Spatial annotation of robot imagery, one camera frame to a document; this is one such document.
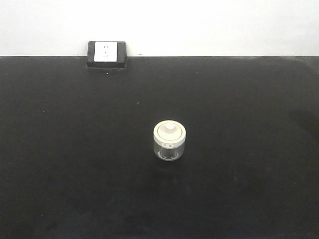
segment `white wall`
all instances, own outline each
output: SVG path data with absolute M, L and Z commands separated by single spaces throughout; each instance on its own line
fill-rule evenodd
M 0 55 L 319 55 L 319 0 L 0 0 Z

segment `small container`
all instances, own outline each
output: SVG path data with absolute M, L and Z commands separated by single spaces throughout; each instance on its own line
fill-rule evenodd
M 186 130 L 173 120 L 164 120 L 154 127 L 154 152 L 165 161 L 173 161 L 184 153 Z

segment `clear glass jar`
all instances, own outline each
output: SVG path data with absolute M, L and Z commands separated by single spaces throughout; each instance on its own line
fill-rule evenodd
M 173 161 L 184 153 L 186 130 L 173 120 L 164 120 L 154 127 L 154 153 L 165 161 Z

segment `wall socket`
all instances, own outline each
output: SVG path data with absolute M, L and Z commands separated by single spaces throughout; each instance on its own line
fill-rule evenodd
M 116 62 L 118 43 L 116 41 L 97 41 L 94 48 L 95 62 Z
M 89 41 L 87 66 L 89 68 L 126 68 L 127 55 L 124 41 Z

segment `black table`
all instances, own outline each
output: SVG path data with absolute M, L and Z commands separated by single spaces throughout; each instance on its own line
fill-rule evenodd
M 0 58 L 0 239 L 319 238 L 318 58 Z M 185 152 L 153 152 L 181 122 Z

